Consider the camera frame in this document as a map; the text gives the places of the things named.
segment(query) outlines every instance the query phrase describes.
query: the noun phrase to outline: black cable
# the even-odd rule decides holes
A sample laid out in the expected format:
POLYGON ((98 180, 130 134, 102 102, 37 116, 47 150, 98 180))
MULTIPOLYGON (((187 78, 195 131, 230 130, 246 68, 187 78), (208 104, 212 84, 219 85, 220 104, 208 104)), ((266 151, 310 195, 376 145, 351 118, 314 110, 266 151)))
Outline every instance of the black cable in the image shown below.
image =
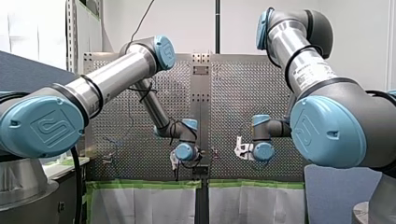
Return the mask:
POLYGON ((139 31, 140 26, 142 25, 143 20, 144 20, 144 19, 146 18, 146 16, 148 15, 149 9, 151 8, 151 6, 152 6, 153 3, 154 3, 154 0, 152 0, 152 1, 149 3, 148 9, 146 9, 145 14, 143 15, 142 19, 141 19, 140 22, 139 22, 139 25, 137 26, 136 30, 134 31, 134 33, 133 33, 132 36, 131 36, 131 41, 128 43, 128 45, 127 45, 126 48, 125 48, 125 54, 126 54, 128 48, 131 47, 131 44, 132 44, 132 42, 134 41, 134 36, 135 36, 135 35, 137 34, 137 32, 139 31))
POLYGON ((81 167, 79 166, 79 159, 76 147, 70 149, 72 152, 73 163, 75 166, 76 173, 76 213, 75 213, 75 224, 81 223, 81 209, 82 209, 82 177, 81 167))
POLYGON ((149 83, 148 89, 146 90, 141 90, 141 89, 135 89, 135 88, 128 88, 129 91, 144 91, 145 94, 142 96, 142 98, 139 99, 139 103, 141 104, 143 100, 149 95, 149 93, 152 91, 154 93, 158 93, 157 90, 152 89, 152 82, 149 83))
POLYGON ((176 181, 176 182, 178 181, 178 177, 179 177, 178 173, 179 173, 179 170, 180 170, 180 161, 177 162, 177 168, 176 168, 176 170, 174 171, 174 172, 175 172, 175 181, 176 181))
POLYGON ((177 130, 177 124, 178 123, 181 123, 181 125, 186 127, 194 135, 195 140, 197 140, 198 136, 197 136, 197 134, 196 134, 194 129, 192 129, 191 127, 189 127, 188 125, 186 125, 183 121, 181 121, 179 119, 174 120, 174 119, 170 118, 170 120, 172 120, 173 122, 171 124, 170 129, 169 129, 170 138, 171 138, 171 141, 169 142, 169 146, 172 146, 173 141, 174 141, 174 139, 176 137, 176 130, 177 130))

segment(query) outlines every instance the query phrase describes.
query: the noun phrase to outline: robotic arm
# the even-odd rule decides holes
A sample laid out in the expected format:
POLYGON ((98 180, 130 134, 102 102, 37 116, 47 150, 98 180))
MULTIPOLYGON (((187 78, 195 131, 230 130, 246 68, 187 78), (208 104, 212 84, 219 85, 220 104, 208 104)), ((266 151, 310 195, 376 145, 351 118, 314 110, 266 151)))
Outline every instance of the robotic arm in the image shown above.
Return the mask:
POLYGON ((366 92, 334 73, 324 61, 332 51, 332 27, 322 14, 268 9, 259 20, 257 48, 266 49, 282 69, 292 95, 290 119, 288 113, 281 121, 253 117, 256 160, 271 154, 271 137, 291 135, 302 155, 317 165, 395 173, 394 95, 366 92))
MULTIPOLYGON (((83 134, 90 119, 122 91, 135 85, 148 90, 146 78, 171 69, 176 55, 165 36, 136 41, 124 53, 87 76, 62 86, 53 84, 29 95, 3 97, 0 102, 0 156, 12 154, 20 158, 48 158, 70 149, 83 134)), ((189 161, 197 157, 195 149, 197 122, 183 119, 170 121, 155 93, 143 99, 161 137, 179 138, 177 156, 189 161)))

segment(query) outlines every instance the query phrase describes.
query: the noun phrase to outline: white wall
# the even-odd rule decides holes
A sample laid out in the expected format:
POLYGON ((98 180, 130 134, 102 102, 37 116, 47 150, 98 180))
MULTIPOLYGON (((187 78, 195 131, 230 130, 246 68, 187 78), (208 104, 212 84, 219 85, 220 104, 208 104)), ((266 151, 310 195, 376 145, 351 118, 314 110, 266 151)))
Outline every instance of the white wall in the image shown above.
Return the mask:
MULTIPOLYGON (((118 52, 131 39, 150 0, 104 0, 104 50, 118 52)), ((214 48, 214 0, 156 0, 134 39, 166 35, 176 52, 214 48)))
POLYGON ((329 63, 338 76, 354 78, 365 89, 387 89, 391 1, 319 0, 320 11, 332 24, 329 63))
MULTIPOLYGON (((263 54, 255 47, 256 27, 268 7, 315 9, 332 23, 329 63, 339 76, 354 78, 365 89, 396 88, 396 38, 389 39, 396 23, 390 22, 392 1, 222 0, 221 53, 263 54)), ((149 2, 104 0, 104 51, 118 52, 129 41, 149 2)), ((135 39, 167 35, 178 53, 214 52, 214 12, 215 0, 156 0, 135 39)))
MULTIPOLYGON (((104 50, 127 43, 150 0, 104 0, 104 50)), ((222 0, 221 53, 262 54, 256 50, 257 22, 268 7, 318 8, 318 0, 222 0)), ((136 39, 167 35, 177 53, 215 51, 215 0, 156 0, 136 39)))
POLYGON ((256 49, 256 32, 259 17, 268 7, 318 10, 318 0, 222 0, 221 53, 263 54, 256 49))

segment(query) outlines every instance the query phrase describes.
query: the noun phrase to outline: black stripe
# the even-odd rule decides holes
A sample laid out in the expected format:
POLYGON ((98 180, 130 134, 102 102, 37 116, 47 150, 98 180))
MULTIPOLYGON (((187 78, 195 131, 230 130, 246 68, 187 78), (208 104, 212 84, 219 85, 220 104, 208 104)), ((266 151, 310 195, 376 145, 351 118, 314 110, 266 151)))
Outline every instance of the black stripe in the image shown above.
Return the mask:
POLYGON ((52 84, 49 87, 61 93, 64 97, 66 97, 71 103, 73 103, 79 109, 79 112, 81 112, 81 115, 84 118, 84 125, 85 127, 87 127, 88 124, 90 123, 90 118, 88 117, 88 114, 85 111, 84 106, 76 98, 76 96, 74 96, 72 93, 70 93, 70 91, 59 85, 52 84))
POLYGON ((300 55, 300 53, 303 53, 304 51, 307 51, 307 50, 310 50, 310 49, 315 49, 315 50, 318 52, 318 54, 320 54, 320 55, 322 55, 322 53, 323 53, 323 50, 321 49, 321 47, 316 46, 316 45, 307 45, 307 46, 304 46, 304 47, 302 47, 302 48, 300 48, 300 49, 297 49, 297 50, 291 55, 291 57, 288 59, 288 62, 286 63, 286 67, 285 67, 285 80, 286 80, 286 84, 288 85, 288 87, 289 87, 289 89, 290 89, 291 91, 293 91, 293 89, 291 88, 291 85, 290 85, 290 81, 289 81, 289 69, 290 69, 291 63, 293 62, 293 60, 294 60, 297 56, 300 55))
POLYGON ((98 96, 98 101, 99 101, 99 108, 98 108, 98 110, 96 111, 96 113, 94 113, 91 117, 90 117, 90 119, 94 119, 96 116, 98 116, 99 114, 100 114, 100 112, 102 111, 102 109, 103 109, 103 106, 105 105, 105 99, 103 98, 103 94, 102 94, 102 92, 100 91, 100 88, 98 87, 98 85, 96 85, 96 83, 94 83, 93 81, 92 81, 92 79, 90 79, 89 77, 87 77, 87 76, 85 76, 85 75, 81 75, 81 77, 82 78, 84 78, 85 79, 85 81, 87 81, 87 83, 88 83, 88 85, 90 85, 90 87, 92 88, 92 89, 95 89, 96 90, 96 93, 97 93, 97 96, 98 96))
POLYGON ((303 94, 301 94, 300 97, 297 99, 297 101, 307 97, 312 92, 317 91, 318 89, 320 89, 322 87, 325 87, 325 86, 328 86, 328 85, 331 85, 334 83, 339 83, 339 82, 349 82, 349 83, 353 83, 353 84, 356 84, 359 86, 359 84, 353 79, 350 79, 347 77, 335 77, 335 78, 327 79, 327 80, 324 80, 324 81, 321 81, 321 82, 315 84, 314 86, 309 88, 307 91, 305 91, 303 94))

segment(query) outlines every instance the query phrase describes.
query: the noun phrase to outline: green tape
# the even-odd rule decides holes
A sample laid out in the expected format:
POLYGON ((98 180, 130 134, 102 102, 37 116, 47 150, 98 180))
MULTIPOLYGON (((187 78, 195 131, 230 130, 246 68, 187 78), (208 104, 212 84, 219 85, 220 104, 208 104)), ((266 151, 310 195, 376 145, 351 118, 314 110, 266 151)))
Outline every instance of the green tape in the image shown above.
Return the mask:
POLYGON ((97 189, 198 189, 201 181, 146 181, 117 179, 86 182, 87 221, 91 223, 92 195, 97 189))
POLYGON ((228 180, 216 179, 209 181, 210 188, 238 188, 242 186, 271 188, 271 189, 304 189, 304 182, 277 182, 268 180, 228 180))

